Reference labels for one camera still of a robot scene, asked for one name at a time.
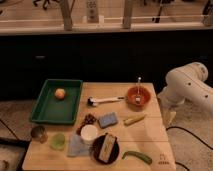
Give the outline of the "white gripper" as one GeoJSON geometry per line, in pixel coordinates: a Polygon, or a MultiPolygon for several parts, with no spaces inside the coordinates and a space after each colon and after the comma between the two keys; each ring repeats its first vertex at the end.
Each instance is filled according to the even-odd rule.
{"type": "Polygon", "coordinates": [[[165,127],[168,127],[176,116],[175,108],[162,106],[161,113],[162,113],[163,124],[165,127]]]}

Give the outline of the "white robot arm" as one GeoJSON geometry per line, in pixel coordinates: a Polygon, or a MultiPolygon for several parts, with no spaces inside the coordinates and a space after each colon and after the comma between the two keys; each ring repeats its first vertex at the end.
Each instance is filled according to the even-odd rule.
{"type": "Polygon", "coordinates": [[[186,99],[213,114],[213,87],[205,83],[207,78],[208,69],[200,62],[174,68],[166,74],[166,86],[157,95],[165,126],[169,126],[175,118],[174,108],[186,99]]]}

